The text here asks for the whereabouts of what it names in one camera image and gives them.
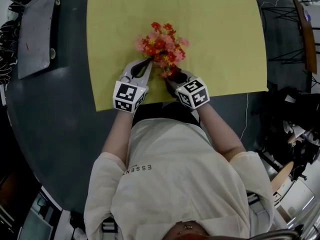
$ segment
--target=wire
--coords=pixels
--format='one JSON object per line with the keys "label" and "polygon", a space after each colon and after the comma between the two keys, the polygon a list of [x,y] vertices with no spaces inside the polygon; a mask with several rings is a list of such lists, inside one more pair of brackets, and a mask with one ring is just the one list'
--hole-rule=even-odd
{"label": "wire", "polygon": [[71,236],[71,240],[73,240],[73,239],[74,239],[75,230],[76,230],[76,228],[74,228],[74,229],[73,229],[73,233],[72,233],[72,236]]}
{"label": "wire", "polygon": [[249,92],[246,94],[246,109],[245,109],[245,127],[243,129],[243,132],[241,134],[241,137],[240,137],[240,140],[242,139],[244,133],[245,133],[245,130],[247,129],[247,126],[248,126],[248,107],[249,107]]}
{"label": "wire", "polygon": [[264,4],[272,4],[274,7],[277,7],[277,4],[278,4],[279,1],[282,1],[282,0],[277,0],[277,1],[275,2],[275,4],[273,4],[272,2],[269,2],[269,1],[265,1],[265,2],[263,2],[263,3],[261,4],[260,8],[261,8]]}

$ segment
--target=gray table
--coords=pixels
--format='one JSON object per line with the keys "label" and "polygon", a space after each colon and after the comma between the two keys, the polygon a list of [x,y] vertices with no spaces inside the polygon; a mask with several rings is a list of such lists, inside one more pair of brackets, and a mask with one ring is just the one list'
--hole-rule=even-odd
{"label": "gray table", "polygon": [[52,30],[57,31],[55,60],[22,80],[15,70],[5,95],[14,134],[36,177],[63,209],[83,212],[91,168],[116,111],[95,110],[87,0],[60,1]]}

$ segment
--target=black cable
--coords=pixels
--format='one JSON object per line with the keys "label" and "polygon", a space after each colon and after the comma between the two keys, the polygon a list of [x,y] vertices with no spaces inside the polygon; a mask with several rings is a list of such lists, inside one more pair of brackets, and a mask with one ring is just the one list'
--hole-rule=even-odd
{"label": "black cable", "polygon": [[72,236],[71,236],[71,240],[73,240],[74,239],[74,234],[75,234],[75,228],[73,229],[73,233],[72,233]]}

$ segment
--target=metal stand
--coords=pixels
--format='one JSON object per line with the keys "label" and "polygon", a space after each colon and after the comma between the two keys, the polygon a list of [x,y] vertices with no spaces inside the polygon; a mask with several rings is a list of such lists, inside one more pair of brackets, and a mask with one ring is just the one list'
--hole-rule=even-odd
{"label": "metal stand", "polygon": [[[258,151],[258,155],[264,160],[266,161],[273,169],[275,169],[275,171],[279,172],[282,168],[280,168],[280,166],[278,166],[276,163],[274,163],[273,161],[271,161],[265,154],[265,148],[262,149],[262,151]],[[293,177],[294,177],[294,173],[295,169],[293,169],[291,172],[290,172],[290,176],[291,176],[291,181],[293,181]],[[307,176],[301,174],[299,177],[303,178],[305,181],[308,179]]]}
{"label": "metal stand", "polygon": [[[275,58],[270,58],[269,61],[270,62],[282,62],[283,65],[285,64],[301,64],[301,63],[305,63],[304,58],[297,58],[298,55],[302,54],[304,52],[304,48],[298,49],[298,50],[294,50],[291,52],[288,52],[286,54],[277,56]],[[289,58],[284,58],[286,55],[293,55],[292,57]]]}
{"label": "metal stand", "polygon": [[[299,23],[298,20],[298,13],[295,7],[264,7],[262,10],[272,12],[279,16],[276,16],[275,19],[282,19],[290,22]],[[270,58],[270,62],[282,62],[283,65],[285,64],[302,64],[305,63],[304,57],[297,58],[298,55],[304,52],[304,48],[294,50],[288,52],[286,54],[282,54],[280,56]]]}
{"label": "metal stand", "polygon": [[[313,27],[312,29],[313,30],[320,30],[320,27]],[[318,43],[318,42],[315,42],[314,44],[315,44],[315,46],[320,46],[320,43]]]}
{"label": "metal stand", "polygon": [[261,9],[279,15],[275,17],[275,19],[283,19],[297,23],[299,22],[297,19],[298,13],[295,7],[264,7]]}

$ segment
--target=chair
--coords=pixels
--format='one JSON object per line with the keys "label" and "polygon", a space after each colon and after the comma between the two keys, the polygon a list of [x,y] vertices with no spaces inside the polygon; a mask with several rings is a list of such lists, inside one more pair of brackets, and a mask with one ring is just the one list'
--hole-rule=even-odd
{"label": "chair", "polygon": [[273,194],[276,193],[281,188],[281,186],[285,183],[293,167],[294,167],[294,162],[292,161],[288,162],[285,166],[281,168],[281,170],[277,173],[277,175],[271,181]]}
{"label": "chair", "polygon": [[[311,17],[311,26],[314,36],[314,44],[316,50],[316,67],[320,69],[320,5],[304,5],[303,6]],[[312,83],[311,93],[320,93],[320,74],[312,74],[314,80]]]}

